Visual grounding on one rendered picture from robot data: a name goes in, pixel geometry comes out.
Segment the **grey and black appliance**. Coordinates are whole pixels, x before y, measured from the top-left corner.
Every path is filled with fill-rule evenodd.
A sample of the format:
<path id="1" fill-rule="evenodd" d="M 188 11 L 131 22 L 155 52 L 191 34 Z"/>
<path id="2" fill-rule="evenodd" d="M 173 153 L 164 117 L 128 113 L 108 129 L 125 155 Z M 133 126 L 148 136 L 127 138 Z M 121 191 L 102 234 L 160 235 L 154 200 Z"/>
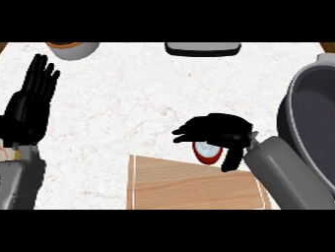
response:
<path id="1" fill-rule="evenodd" d="M 170 55 L 188 57 L 232 56 L 241 48 L 239 42 L 165 42 L 164 49 Z"/>

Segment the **wooden cutting board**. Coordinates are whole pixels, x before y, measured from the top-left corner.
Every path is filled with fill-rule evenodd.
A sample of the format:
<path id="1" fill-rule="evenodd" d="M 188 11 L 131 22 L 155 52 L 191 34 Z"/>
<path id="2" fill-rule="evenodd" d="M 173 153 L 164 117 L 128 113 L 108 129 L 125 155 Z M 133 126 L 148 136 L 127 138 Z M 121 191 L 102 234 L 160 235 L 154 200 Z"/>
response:
<path id="1" fill-rule="evenodd" d="M 248 171 L 154 157 L 128 157 L 128 210 L 269 210 L 268 192 Z"/>

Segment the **dark grey pot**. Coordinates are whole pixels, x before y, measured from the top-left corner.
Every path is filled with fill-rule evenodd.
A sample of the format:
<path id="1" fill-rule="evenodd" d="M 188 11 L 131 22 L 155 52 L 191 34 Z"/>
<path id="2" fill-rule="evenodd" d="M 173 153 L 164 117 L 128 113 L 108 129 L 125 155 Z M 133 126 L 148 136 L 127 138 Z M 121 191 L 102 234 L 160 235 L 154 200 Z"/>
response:
<path id="1" fill-rule="evenodd" d="M 318 54 L 296 72 L 277 128 L 335 197 L 335 53 Z"/>

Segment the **grey bowl with orange inside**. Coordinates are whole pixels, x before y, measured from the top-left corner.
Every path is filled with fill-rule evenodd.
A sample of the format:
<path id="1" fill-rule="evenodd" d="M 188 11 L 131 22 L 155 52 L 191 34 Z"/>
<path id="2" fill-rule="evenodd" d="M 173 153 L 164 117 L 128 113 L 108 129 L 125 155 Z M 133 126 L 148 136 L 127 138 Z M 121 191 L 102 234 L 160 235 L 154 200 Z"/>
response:
<path id="1" fill-rule="evenodd" d="M 97 49 L 97 42 L 48 42 L 47 47 L 60 60 L 74 61 L 86 58 Z"/>

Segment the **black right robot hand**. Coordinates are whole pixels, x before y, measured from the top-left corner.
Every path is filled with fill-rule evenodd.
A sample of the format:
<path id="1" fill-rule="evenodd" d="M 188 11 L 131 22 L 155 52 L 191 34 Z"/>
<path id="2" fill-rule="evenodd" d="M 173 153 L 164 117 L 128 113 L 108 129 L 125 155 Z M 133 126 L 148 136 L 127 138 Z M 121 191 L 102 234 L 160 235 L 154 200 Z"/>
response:
<path id="1" fill-rule="evenodd" d="M 220 171 L 235 170 L 241 159 L 242 150 L 250 146 L 253 125 L 238 116 L 223 113 L 210 113 L 195 116 L 171 131 L 176 135 L 174 143 L 205 142 L 226 148 L 226 156 Z"/>

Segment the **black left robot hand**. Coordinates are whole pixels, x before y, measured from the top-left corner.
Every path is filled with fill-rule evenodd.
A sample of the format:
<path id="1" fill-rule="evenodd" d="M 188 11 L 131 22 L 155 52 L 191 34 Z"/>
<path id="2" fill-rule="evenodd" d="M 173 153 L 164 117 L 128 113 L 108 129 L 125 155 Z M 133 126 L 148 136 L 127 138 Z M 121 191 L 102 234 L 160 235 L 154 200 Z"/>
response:
<path id="1" fill-rule="evenodd" d="M 0 115 L 0 140 L 4 148 L 35 145 L 46 132 L 48 104 L 59 71 L 43 54 L 34 56 L 20 89 Z"/>

